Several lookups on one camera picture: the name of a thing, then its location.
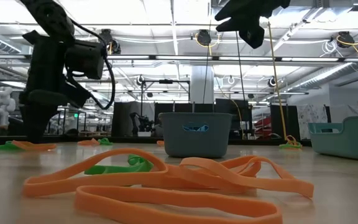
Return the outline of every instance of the green rubber band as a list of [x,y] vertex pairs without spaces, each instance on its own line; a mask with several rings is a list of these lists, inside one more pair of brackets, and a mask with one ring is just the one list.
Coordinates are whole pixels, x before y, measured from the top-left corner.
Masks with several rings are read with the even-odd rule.
[[108,138],[99,139],[98,142],[100,143],[100,145],[112,146],[112,142],[110,142]]
[[96,174],[113,174],[121,172],[149,172],[153,168],[153,164],[148,160],[136,155],[129,155],[128,164],[130,166],[101,166],[95,165],[88,170],[84,171],[86,175],[96,175]]
[[0,145],[0,151],[21,151],[23,149],[12,144],[12,141],[6,141],[5,144]]
[[279,145],[280,149],[300,149],[302,148],[302,145],[297,142],[296,146],[292,145],[292,144],[281,144]]

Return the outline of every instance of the person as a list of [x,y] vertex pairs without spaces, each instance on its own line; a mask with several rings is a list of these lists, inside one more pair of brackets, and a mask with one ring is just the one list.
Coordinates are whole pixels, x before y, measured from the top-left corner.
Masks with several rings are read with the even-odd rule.
[[158,114],[159,124],[154,125],[152,131],[152,137],[162,138],[164,135],[164,128],[162,127],[162,118],[161,113]]

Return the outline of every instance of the table surface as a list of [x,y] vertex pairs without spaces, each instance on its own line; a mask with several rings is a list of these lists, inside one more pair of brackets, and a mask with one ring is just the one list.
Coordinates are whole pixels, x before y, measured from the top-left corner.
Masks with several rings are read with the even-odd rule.
[[[181,159],[171,158],[154,144],[115,144],[113,148],[136,147],[154,153],[169,164]],[[76,211],[73,194],[49,198],[24,198],[23,181],[33,175],[49,174],[75,164],[111,146],[82,147],[61,143],[53,152],[0,152],[0,223],[24,224],[113,224],[106,218]],[[309,200],[298,194],[257,190],[238,197],[250,197],[275,203],[281,208],[287,224],[358,224],[358,161],[315,154],[311,148],[301,152],[279,151],[275,146],[229,146],[224,159],[245,155],[265,156],[283,166],[295,177],[314,183],[314,198]],[[125,156],[116,156],[101,162],[105,165],[126,165]],[[278,178],[274,170],[264,165],[259,177]],[[207,208],[178,208],[168,205],[146,205],[169,212],[192,215],[230,217]]]

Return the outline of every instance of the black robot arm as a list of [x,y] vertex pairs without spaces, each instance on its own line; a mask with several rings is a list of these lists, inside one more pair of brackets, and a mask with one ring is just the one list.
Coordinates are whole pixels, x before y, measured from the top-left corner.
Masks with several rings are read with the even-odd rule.
[[[58,106],[69,103],[81,108],[88,98],[93,98],[100,108],[108,109],[114,101],[115,81],[107,60],[106,43],[98,34],[71,20],[53,0],[21,1],[49,35],[40,35],[35,30],[23,35],[34,45],[34,49],[26,88],[20,94],[19,102],[27,137],[29,141],[38,142],[50,118],[57,113]],[[100,42],[76,40],[74,25],[95,35]],[[74,79],[101,79],[104,63],[112,81],[112,95],[106,106]],[[74,72],[80,72],[81,75],[75,75]]]

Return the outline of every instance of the teal plastic bin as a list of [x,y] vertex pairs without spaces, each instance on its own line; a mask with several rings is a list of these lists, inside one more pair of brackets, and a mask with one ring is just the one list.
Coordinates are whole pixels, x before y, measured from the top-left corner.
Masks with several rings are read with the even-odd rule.
[[231,114],[162,113],[161,119],[169,156],[220,158],[226,154]]
[[320,154],[358,159],[358,116],[343,123],[309,123],[313,150]]

